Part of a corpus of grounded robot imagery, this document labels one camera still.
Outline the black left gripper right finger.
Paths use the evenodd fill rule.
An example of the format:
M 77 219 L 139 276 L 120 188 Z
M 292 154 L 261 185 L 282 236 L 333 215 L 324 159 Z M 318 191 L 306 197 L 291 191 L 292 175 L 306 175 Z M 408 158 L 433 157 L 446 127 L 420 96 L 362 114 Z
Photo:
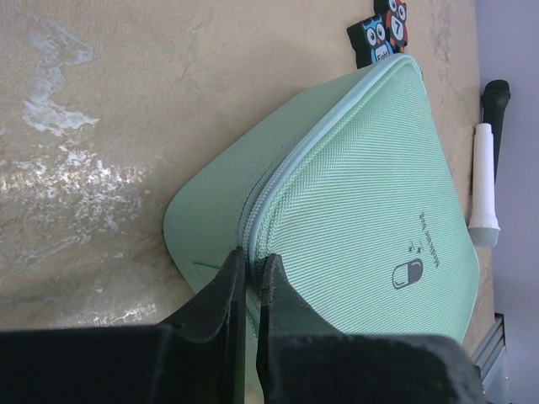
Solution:
M 291 287 L 282 259 L 261 281 L 257 371 L 267 403 L 482 403 L 461 345 L 435 335 L 344 334 Z

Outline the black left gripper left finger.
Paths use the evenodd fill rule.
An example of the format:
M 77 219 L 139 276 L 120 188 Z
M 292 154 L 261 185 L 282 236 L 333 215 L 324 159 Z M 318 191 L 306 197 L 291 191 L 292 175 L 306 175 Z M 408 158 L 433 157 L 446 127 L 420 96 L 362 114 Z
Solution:
M 244 392 L 241 249 L 158 324 L 1 335 L 4 403 L 241 403 Z

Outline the mint green medicine case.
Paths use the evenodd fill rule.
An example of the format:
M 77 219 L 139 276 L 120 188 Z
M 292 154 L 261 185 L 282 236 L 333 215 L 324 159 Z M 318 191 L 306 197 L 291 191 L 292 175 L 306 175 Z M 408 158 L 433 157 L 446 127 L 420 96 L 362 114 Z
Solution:
M 163 222 L 194 291 L 241 247 L 246 381 L 256 353 L 265 259 L 350 334 L 464 340 L 478 257 L 435 129 L 422 72 L 404 54 L 308 88 L 197 173 Z

